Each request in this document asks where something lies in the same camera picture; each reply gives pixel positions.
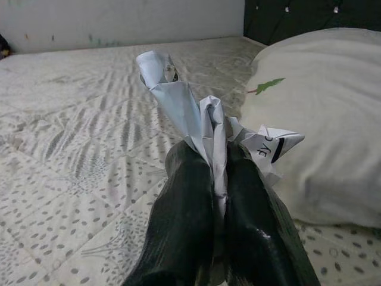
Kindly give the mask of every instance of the bed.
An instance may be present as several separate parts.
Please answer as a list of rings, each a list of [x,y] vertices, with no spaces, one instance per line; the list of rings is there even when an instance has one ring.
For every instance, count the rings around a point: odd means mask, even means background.
[[[247,36],[270,44],[307,32],[256,32],[251,15],[264,3],[246,3]],[[285,7],[293,8],[280,17]],[[168,52],[197,100],[214,95],[239,117],[251,62],[264,47],[221,38],[2,60],[0,285],[120,285],[165,183],[165,156],[181,140],[141,82],[136,56]],[[323,285],[381,285],[379,230],[295,225]]]

